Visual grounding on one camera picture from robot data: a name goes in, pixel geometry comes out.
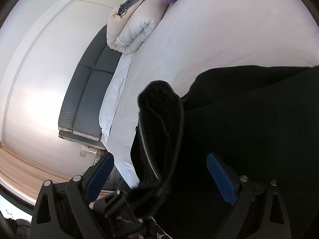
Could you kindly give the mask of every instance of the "white wall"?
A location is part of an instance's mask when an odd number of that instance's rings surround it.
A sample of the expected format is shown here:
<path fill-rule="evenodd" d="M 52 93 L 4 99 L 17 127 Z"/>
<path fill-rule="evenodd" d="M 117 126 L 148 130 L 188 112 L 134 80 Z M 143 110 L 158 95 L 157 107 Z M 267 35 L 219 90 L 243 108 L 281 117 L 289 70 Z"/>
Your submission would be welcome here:
<path fill-rule="evenodd" d="M 40 18 L 58 0 L 19 0 L 0 29 L 0 83 L 20 42 Z"/>
<path fill-rule="evenodd" d="M 107 23 L 111 8 L 74 0 L 46 27 L 17 76 L 3 142 L 19 154 L 66 175 L 83 173 L 93 155 L 58 137 L 64 95 L 85 49 Z"/>

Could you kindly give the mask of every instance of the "black fabric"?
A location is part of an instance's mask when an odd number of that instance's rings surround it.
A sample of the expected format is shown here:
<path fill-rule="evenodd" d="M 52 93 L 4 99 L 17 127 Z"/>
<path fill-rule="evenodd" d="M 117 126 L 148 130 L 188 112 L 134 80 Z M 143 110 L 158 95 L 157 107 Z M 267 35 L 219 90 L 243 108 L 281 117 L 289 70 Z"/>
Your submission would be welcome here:
<path fill-rule="evenodd" d="M 318 80 L 318 67 L 243 66 L 199 75 L 183 98 L 182 147 L 157 223 L 174 239 L 199 231 L 212 238 L 231 209 L 213 196 L 219 191 L 206 157 L 215 152 L 239 175 L 278 181 L 292 238 L 300 238 L 319 209 Z"/>
<path fill-rule="evenodd" d="M 157 212 L 170 189 L 182 141 L 184 111 L 180 98 L 163 81 L 151 82 L 139 95 L 138 106 L 138 145 L 134 145 L 131 155 L 143 171 L 139 172 L 138 187 L 130 191 L 126 201 L 136 217 L 147 218 Z"/>

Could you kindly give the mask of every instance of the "bed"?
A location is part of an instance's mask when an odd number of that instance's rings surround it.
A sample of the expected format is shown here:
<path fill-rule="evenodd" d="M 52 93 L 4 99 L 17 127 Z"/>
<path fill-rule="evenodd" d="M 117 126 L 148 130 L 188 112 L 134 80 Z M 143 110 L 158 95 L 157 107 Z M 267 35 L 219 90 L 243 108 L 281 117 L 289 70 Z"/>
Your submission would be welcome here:
<path fill-rule="evenodd" d="M 100 110 L 101 141 L 130 187 L 139 182 L 130 149 L 137 96 L 146 85 L 164 80 L 183 96 L 211 68 L 318 65 L 318 6 L 312 1 L 178 0 L 169 6 L 138 51 L 121 56 L 108 88 L 117 92 L 106 91 L 103 101 L 113 96 L 114 103 Z"/>

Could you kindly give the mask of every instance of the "wall outlet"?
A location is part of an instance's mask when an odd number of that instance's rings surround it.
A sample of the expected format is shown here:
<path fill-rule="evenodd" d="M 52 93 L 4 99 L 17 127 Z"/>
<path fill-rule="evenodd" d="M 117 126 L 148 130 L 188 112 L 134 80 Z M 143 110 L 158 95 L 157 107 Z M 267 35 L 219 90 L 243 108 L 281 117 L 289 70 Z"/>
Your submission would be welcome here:
<path fill-rule="evenodd" d="M 80 151 L 80 156 L 81 157 L 85 157 L 87 153 L 85 153 L 84 151 Z"/>

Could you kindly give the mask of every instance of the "sofa cushion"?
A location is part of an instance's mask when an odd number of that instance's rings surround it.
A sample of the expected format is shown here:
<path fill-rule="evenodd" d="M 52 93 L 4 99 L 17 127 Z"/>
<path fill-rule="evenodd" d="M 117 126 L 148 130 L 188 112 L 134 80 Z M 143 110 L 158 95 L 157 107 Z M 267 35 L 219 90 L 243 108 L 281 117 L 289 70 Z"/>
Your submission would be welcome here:
<path fill-rule="evenodd" d="M 92 71 L 83 92 L 73 124 L 73 133 L 99 141 L 102 129 L 98 122 L 100 108 L 113 74 Z"/>

